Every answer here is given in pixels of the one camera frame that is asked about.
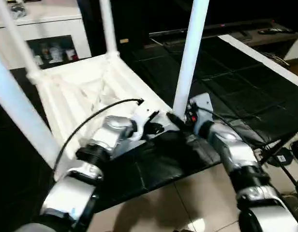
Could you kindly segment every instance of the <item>white floor tile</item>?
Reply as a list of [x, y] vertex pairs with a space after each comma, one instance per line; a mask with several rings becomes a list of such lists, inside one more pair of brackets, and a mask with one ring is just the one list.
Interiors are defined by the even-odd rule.
[[218, 230], [217, 232], [240, 232], [238, 222], [235, 222], [227, 227], [224, 227], [223, 229]]
[[173, 232], [193, 229], [181, 199], [168, 185], [97, 213], [88, 232]]
[[175, 185], [197, 232], [214, 232], [237, 221], [236, 195], [221, 164]]

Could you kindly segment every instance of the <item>black wire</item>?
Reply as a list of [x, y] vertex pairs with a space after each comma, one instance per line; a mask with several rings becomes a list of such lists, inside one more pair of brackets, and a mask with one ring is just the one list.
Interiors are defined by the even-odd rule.
[[233, 131], [235, 131], [239, 135], [239, 137], [243, 140], [243, 142], [249, 144], [248, 141], [243, 136], [240, 135], [240, 133], [238, 132], [238, 130], [231, 123], [229, 123], [224, 117], [222, 117], [221, 115], [213, 112], [212, 110], [209, 110], [209, 109], [206, 109], [206, 108], [203, 108], [203, 107], [199, 107], [199, 106], [197, 106], [197, 108], [200, 109], [200, 110], [206, 111], [206, 112], [208, 112], [208, 113], [210, 113], [210, 114], [212, 114], [214, 116], [216, 116], [218, 119], [220, 119], [226, 125], [228, 125], [231, 129], [233, 129]]
[[71, 135], [67, 138], [67, 140], [65, 141], [65, 143], [63, 144], [58, 156], [57, 156], [57, 159], [56, 159], [56, 162], [54, 164], [54, 167], [53, 167], [53, 173], [55, 173], [57, 167], [58, 167], [58, 164], [60, 162], [60, 159], [63, 155], [63, 152], [66, 148], [66, 146], [68, 145], [68, 143], [70, 142], [70, 140], [73, 138], [73, 136], [87, 123], [89, 122], [92, 118], [94, 118], [95, 116], [99, 115], [100, 113], [102, 113], [103, 111], [105, 110], [108, 110], [109, 108], [115, 106], [115, 105], [119, 105], [121, 103], [124, 103], [124, 102], [138, 102], [138, 104], [142, 103], [144, 100], [142, 99], [125, 99], [125, 100], [121, 100], [121, 101], [118, 101], [118, 102], [115, 102], [111, 105], [108, 105], [106, 107], [104, 107], [103, 109], [95, 112], [94, 114], [92, 114], [90, 117], [88, 117], [86, 120], [84, 120], [74, 131], [73, 133], [71, 133]]
[[[206, 111], [214, 116], [216, 116], [217, 118], [219, 118], [221, 121], [223, 121], [226, 125], [228, 125], [231, 129], [233, 129], [239, 136], [240, 136], [240, 133], [238, 133], [238, 131], [235, 129], [234, 126], [232, 126], [229, 122], [226, 121], [225, 118], [223, 118], [222, 116], [220, 116], [219, 114], [216, 114], [215, 112], [211, 111], [211, 110], [208, 110], [206, 108], [202, 108], [202, 107], [197, 107], [198, 109], [200, 110], [203, 110], [203, 111]], [[297, 181], [294, 179], [294, 177], [290, 174], [290, 172], [279, 162], [278, 158], [276, 156], [272, 156], [273, 159], [276, 160], [276, 162], [279, 164], [279, 166], [281, 167], [281, 169], [284, 171], [284, 173], [288, 176], [288, 178], [290, 179], [290, 181], [293, 183], [293, 185], [295, 186], [295, 189], [297, 190], [298, 192], [298, 183]]]

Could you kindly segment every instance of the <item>white shelf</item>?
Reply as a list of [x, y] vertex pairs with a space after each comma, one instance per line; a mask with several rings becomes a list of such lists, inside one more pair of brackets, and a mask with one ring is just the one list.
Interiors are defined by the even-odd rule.
[[[28, 15], [15, 21], [17, 25], [81, 19], [76, 0], [42, 0], [25, 3]], [[0, 17], [0, 28], [5, 27]]]

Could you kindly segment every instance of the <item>white trim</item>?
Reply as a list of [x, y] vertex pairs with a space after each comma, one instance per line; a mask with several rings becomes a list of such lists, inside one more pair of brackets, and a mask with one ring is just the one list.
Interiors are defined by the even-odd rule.
[[276, 62], [272, 61], [271, 59], [267, 58], [266, 56], [263, 56], [259, 52], [255, 51], [253, 48], [250, 48], [249, 46], [245, 45], [244, 43], [230, 35], [221, 35], [219, 36], [219, 38], [226, 41], [227, 43], [242, 51], [243, 53], [247, 54], [248, 56], [252, 57], [253, 59], [263, 63], [265, 66], [272, 69], [274, 72], [278, 73], [285, 79], [291, 81], [293, 84], [298, 86], [298, 76], [285, 69], [284, 67], [280, 66]]

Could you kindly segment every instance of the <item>tiled floor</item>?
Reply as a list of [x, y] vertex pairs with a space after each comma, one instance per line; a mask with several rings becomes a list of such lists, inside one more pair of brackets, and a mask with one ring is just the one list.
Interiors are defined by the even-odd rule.
[[[280, 168], [264, 168], [281, 193], [294, 191]], [[296, 161], [287, 169], [298, 179]], [[89, 232], [239, 232], [236, 205], [220, 164], [96, 214]]]

